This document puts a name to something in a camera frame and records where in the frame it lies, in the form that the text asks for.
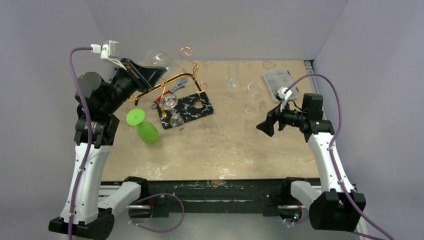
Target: wrench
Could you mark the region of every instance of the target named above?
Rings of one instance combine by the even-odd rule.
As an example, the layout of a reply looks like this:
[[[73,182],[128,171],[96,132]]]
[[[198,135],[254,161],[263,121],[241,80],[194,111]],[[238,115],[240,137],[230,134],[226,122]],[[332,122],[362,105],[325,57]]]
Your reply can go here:
[[[184,84],[188,81],[187,77],[180,78],[176,81],[176,84],[173,88],[171,88],[170,92],[173,94],[175,91],[177,91],[180,88],[184,88]]]

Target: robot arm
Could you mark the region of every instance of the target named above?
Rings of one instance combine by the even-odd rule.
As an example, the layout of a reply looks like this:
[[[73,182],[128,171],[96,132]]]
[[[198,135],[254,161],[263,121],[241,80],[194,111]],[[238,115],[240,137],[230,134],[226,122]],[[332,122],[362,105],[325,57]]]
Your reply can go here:
[[[361,216],[344,194],[331,161],[329,143],[335,131],[330,121],[323,120],[323,97],[306,93],[303,96],[302,111],[290,110],[287,104],[290,91],[282,94],[284,91],[285,89],[279,90],[278,96],[282,104],[269,111],[266,120],[258,124],[256,128],[270,137],[274,135],[276,122],[278,122],[279,131],[282,131],[286,125],[299,128],[315,157],[321,181],[321,193],[306,181],[293,181],[289,189],[291,196],[298,199],[309,210],[309,220],[314,229],[352,232],[357,227]],[[332,147],[344,185],[363,211],[366,205],[365,197],[362,193],[355,192],[355,188],[343,170],[336,144],[334,143]]]
[[[162,75],[163,67],[142,67],[131,59],[118,60],[118,46],[110,43],[93,46],[95,53],[101,52],[101,59],[109,60],[119,66],[110,83],[96,72],[87,72],[78,78],[83,95],[75,94],[79,102],[78,120],[75,124],[75,166],[72,184],[63,211],[52,219],[48,229],[51,232],[67,234],[72,224],[72,234],[82,238],[104,240],[113,228],[115,217],[131,202],[147,197],[148,187],[143,178],[129,177],[120,188],[105,200],[99,202],[99,189],[106,160],[114,144],[119,119],[114,112],[127,101],[135,91],[150,92]],[[87,120],[81,99],[85,98],[91,117],[92,142],[88,142]],[[80,164],[90,145],[90,152],[83,170]],[[78,173],[82,171],[77,191],[74,184]],[[70,222],[71,198],[75,200],[73,220]]]

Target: black metal frame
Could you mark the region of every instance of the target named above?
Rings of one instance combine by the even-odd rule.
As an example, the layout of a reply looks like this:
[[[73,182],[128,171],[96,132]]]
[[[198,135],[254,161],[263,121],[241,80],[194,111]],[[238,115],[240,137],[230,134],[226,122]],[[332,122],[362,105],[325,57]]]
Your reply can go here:
[[[307,181],[320,186],[319,178],[287,177],[246,180],[154,180],[147,181],[149,195],[175,194],[184,204],[186,213],[262,214],[264,217],[291,218],[298,210],[279,209],[279,206],[298,205],[290,195],[293,181]],[[122,181],[103,181],[101,186],[120,186]],[[153,218],[166,218],[169,213],[181,213],[180,204],[173,197],[155,197]]]

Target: clear wine glass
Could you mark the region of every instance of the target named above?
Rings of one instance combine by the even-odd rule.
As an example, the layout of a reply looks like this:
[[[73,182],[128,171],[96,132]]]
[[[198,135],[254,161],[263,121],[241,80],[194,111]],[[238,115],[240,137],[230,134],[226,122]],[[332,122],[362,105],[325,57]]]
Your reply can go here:
[[[234,65],[228,65],[227,76],[225,78],[225,84],[231,87],[231,90],[224,94],[224,102],[233,103],[237,98],[235,93],[237,85],[239,85],[239,63],[236,62]]]
[[[166,72],[163,75],[164,78],[170,78],[173,75],[172,70],[175,65],[175,60],[164,52],[150,50],[146,54],[144,62],[147,66],[157,66],[165,68]]]
[[[172,93],[163,95],[160,99],[159,104],[165,110],[170,110],[172,115],[170,119],[170,124],[173,128],[178,128],[179,131],[184,129],[184,119],[183,117],[175,111],[175,106],[178,103],[178,98]]]
[[[253,81],[247,85],[247,103],[243,109],[246,114],[253,114],[255,112],[254,104],[258,100],[260,92],[261,85],[259,83]]]

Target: black speckled mat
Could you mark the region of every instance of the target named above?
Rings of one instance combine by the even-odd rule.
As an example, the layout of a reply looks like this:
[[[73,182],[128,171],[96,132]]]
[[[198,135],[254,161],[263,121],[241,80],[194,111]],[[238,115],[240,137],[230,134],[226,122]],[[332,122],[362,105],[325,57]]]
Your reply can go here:
[[[203,107],[196,108],[195,102],[201,101]],[[174,107],[175,111],[181,115],[184,119],[184,123],[194,121],[211,115],[214,113],[214,108],[209,101],[208,95],[205,92],[188,95],[182,98],[178,98],[178,103]],[[166,117],[162,117],[162,111],[159,106],[156,107],[157,113],[159,114],[160,122],[162,123],[163,129],[170,129],[171,126],[171,111],[166,110]]]

